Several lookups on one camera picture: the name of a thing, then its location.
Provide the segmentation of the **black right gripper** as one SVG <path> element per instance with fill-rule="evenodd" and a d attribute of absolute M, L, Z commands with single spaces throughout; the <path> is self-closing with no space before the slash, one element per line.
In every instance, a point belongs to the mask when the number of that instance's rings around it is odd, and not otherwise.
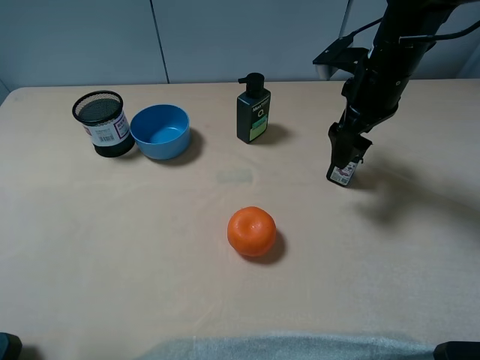
<path fill-rule="evenodd" d="M 353 78 L 342 88 L 346 108 L 340 124 L 328 129 L 331 164 L 340 169 L 351 161 L 362 163 L 369 139 L 367 133 L 392 117 L 401 95 L 431 44 L 377 44 L 361 59 Z"/>

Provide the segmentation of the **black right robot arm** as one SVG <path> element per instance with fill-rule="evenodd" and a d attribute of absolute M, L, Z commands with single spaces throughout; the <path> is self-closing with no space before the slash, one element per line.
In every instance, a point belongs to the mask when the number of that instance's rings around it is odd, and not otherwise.
<path fill-rule="evenodd" d="M 451 34 L 439 34 L 462 1 L 389 1 L 370 49 L 353 47 L 355 33 L 339 37 L 313 63 L 352 74 L 343 85 L 346 107 L 331 125 L 331 165 L 343 169 L 365 153 L 371 141 L 362 135 L 391 118 L 402 92 L 425 53 L 438 41 L 463 37 L 478 23 Z"/>

